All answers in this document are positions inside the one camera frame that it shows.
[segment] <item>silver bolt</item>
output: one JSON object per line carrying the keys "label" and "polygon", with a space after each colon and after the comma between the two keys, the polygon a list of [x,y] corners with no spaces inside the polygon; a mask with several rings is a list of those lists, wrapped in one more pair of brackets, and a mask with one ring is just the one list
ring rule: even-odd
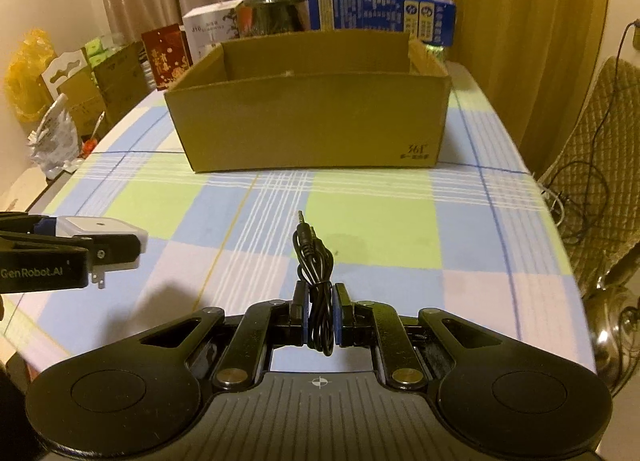
{"label": "silver bolt", "polygon": [[246,371],[242,369],[236,369],[235,367],[222,369],[218,374],[216,374],[216,378],[218,379],[218,381],[220,383],[224,383],[225,385],[242,383],[248,377],[249,375],[246,373]]}
{"label": "silver bolt", "polygon": [[419,383],[424,378],[424,375],[417,369],[411,369],[409,367],[403,367],[402,369],[396,369],[391,374],[391,377],[398,383],[403,385],[413,385]]}

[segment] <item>white box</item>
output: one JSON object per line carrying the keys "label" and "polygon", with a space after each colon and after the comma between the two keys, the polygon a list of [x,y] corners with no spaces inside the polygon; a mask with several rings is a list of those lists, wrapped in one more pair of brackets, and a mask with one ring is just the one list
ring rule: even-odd
{"label": "white box", "polygon": [[200,6],[182,18],[194,64],[218,42],[240,37],[236,8],[241,3],[242,0],[227,0]]}

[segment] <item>electrical outlet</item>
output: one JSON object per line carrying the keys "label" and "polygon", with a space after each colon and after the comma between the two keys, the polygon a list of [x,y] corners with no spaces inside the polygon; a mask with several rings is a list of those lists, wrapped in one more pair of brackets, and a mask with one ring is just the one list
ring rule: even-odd
{"label": "electrical outlet", "polygon": [[634,47],[640,51],[640,18],[636,20],[636,27],[634,29]]}

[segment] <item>tablecloth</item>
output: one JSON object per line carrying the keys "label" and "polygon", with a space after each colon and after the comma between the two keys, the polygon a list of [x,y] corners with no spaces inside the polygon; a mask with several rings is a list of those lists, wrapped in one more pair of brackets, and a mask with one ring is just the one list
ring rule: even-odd
{"label": "tablecloth", "polygon": [[[140,267],[106,288],[5,297],[0,332],[38,369],[207,305],[239,314],[291,297],[303,210],[352,300],[439,307],[594,369],[558,232],[470,74],[453,89],[436,168],[194,174],[161,92],[119,123],[47,207],[146,229]],[[280,370],[366,368],[363,349],[279,349]]]}

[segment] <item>table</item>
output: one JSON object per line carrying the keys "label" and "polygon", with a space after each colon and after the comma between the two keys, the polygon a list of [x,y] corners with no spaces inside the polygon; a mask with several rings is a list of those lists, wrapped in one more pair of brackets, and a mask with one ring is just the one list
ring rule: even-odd
{"label": "table", "polygon": [[[5,297],[0,332],[38,369],[207,305],[239,314],[293,293],[297,210],[335,255],[352,300],[399,314],[439,307],[594,370],[564,248],[536,184],[469,73],[453,79],[433,169],[194,174],[160,92],[135,107],[47,206],[149,232],[140,267],[106,288]],[[360,370],[364,349],[326,359],[278,349],[274,370]]]}

